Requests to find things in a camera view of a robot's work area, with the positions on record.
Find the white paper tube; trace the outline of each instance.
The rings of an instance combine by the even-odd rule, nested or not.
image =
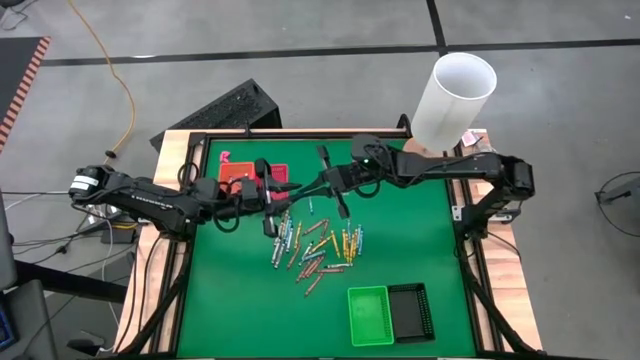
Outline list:
[[[433,152],[453,148],[496,88],[497,76],[481,58],[453,53],[433,66],[411,121],[416,141]]]

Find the green table mat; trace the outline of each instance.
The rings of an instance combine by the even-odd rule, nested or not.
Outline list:
[[[404,141],[393,141],[402,147]],[[233,162],[264,157],[288,164],[291,182],[308,184],[322,170],[316,146],[326,145],[332,164],[351,161],[351,142],[213,141],[205,176],[217,177],[219,155]],[[271,264],[273,239],[262,234],[262,216],[243,217],[233,233],[212,223],[200,226],[178,346],[179,357],[356,357],[472,356],[474,346],[444,181],[427,181],[407,190],[383,184],[373,199],[345,195],[352,224],[365,229],[363,254],[343,274],[326,274],[307,298],[313,277],[295,283],[297,264],[286,271]],[[335,201],[313,198],[314,215],[303,199],[292,208],[294,225],[308,228],[330,218],[341,245]],[[319,232],[301,238],[304,247]],[[325,247],[327,263],[336,259]],[[360,286],[425,284],[436,340],[374,347],[351,345],[347,289]]]

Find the pink object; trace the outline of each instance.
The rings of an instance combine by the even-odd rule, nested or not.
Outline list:
[[[231,152],[229,151],[223,151],[220,153],[220,162],[221,163],[228,163],[229,162],[229,156],[231,156]]]

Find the green tray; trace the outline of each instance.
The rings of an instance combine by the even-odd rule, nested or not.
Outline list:
[[[387,287],[358,287],[350,288],[347,292],[353,346],[393,344]]]

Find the wooden table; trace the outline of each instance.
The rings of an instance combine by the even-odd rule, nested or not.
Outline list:
[[[374,131],[387,131],[397,132],[398,137],[403,137],[405,134],[404,129],[306,129],[306,130],[287,130],[287,129],[256,129],[254,133],[283,133],[283,132],[374,132]],[[489,143],[489,138],[486,134],[486,130],[475,130],[483,139],[481,141]],[[243,133],[244,130],[228,129],[228,130],[209,130],[209,133],[214,134],[233,134]],[[180,166],[185,162],[187,155],[188,142],[190,137],[190,130],[170,130],[165,132],[164,142],[160,155],[158,158],[158,165],[154,176],[154,183],[162,186],[166,186],[172,189],[178,189],[179,184],[176,174]],[[194,162],[199,162],[202,146],[198,145],[195,148],[195,154],[193,157]],[[481,180],[470,181],[471,193],[474,201],[481,199],[491,186]],[[462,197],[462,191],[460,184],[454,181],[454,189],[456,192],[457,203],[464,204]],[[513,231],[509,225],[501,225],[491,223],[489,225],[489,231],[504,238],[515,246],[515,238]],[[160,288],[163,279],[165,264],[167,262],[167,254],[169,248],[169,242],[161,239],[156,246],[153,254],[149,254],[153,243],[158,237],[158,232],[153,226],[146,226],[140,235],[137,261],[133,271],[136,272],[135,276],[138,279],[135,294],[133,293],[133,273],[131,276],[129,290],[127,292],[127,298],[124,303],[122,315],[120,319],[120,327],[116,337],[116,344],[125,335],[125,329],[129,320],[131,311],[133,311],[133,318],[129,325],[129,331],[124,336],[122,345],[119,349],[125,348],[138,333],[139,317],[142,311],[142,323],[146,323],[149,316],[153,313],[158,305],[158,299],[160,296]],[[494,302],[500,309],[505,318],[513,326],[513,328],[520,334],[522,339],[534,348],[540,349],[540,338],[538,336],[538,330],[536,322],[531,309],[531,303],[529,301],[529,294],[527,291],[527,285],[524,280],[524,274],[518,256],[514,254],[512,249],[508,248],[500,241],[496,240],[492,236],[485,239],[484,243],[484,257],[486,258],[487,269],[489,273],[489,279],[491,283],[491,289],[494,297]],[[182,264],[182,252],[184,251],[184,244],[179,245],[177,257],[174,264],[173,276],[177,275],[177,272]],[[144,268],[145,263],[149,259],[149,272],[146,276],[146,294],[144,304],[141,303],[143,295],[143,286],[141,279],[145,278]],[[472,267],[477,271],[477,263],[475,257],[472,257]],[[486,312],[482,305],[476,300],[478,317],[481,327],[481,335],[483,338],[484,348],[486,350],[493,350],[491,332],[489,330],[489,322]],[[158,350],[167,351],[169,349],[170,335],[172,329],[172,321],[174,319],[175,302],[165,315],[165,321],[161,330],[161,337]]]

